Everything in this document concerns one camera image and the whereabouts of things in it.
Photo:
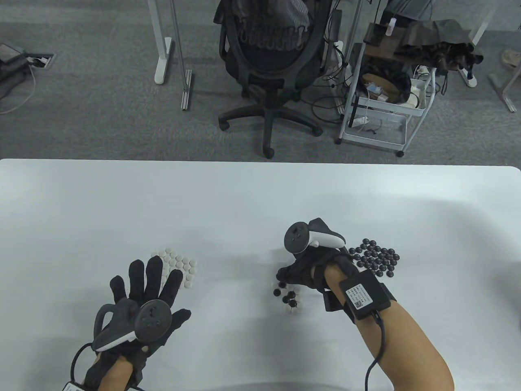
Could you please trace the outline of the person's left hand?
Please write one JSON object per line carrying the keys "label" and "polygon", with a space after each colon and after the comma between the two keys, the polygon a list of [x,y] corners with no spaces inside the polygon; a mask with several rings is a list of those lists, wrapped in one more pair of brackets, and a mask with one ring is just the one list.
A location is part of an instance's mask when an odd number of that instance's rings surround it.
{"label": "person's left hand", "polygon": [[[161,283],[163,262],[159,256],[149,259],[144,264],[136,259],[129,265],[129,293],[125,291],[125,283],[119,275],[110,281],[110,289],[115,302],[129,299],[138,305],[151,300],[161,300],[169,307],[173,306],[184,274],[173,269],[164,284]],[[171,315],[171,326],[157,341],[150,345],[139,341],[126,341],[117,347],[98,353],[96,361],[86,372],[84,386],[89,390],[126,391],[137,386],[142,380],[142,371],[159,348],[167,343],[171,334],[179,329],[191,316],[188,309],[180,309]]]}

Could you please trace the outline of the person's right hand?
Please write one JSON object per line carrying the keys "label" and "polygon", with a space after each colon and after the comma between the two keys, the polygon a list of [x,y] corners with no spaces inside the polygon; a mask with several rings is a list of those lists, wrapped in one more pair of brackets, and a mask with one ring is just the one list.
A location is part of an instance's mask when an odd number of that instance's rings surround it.
{"label": "person's right hand", "polygon": [[344,279],[354,277],[359,273],[350,257],[338,249],[325,246],[309,246],[302,253],[294,255],[295,262],[290,266],[282,267],[277,271],[276,279],[279,282],[303,285],[324,293],[331,289],[324,276],[329,266],[338,266],[345,275]]}

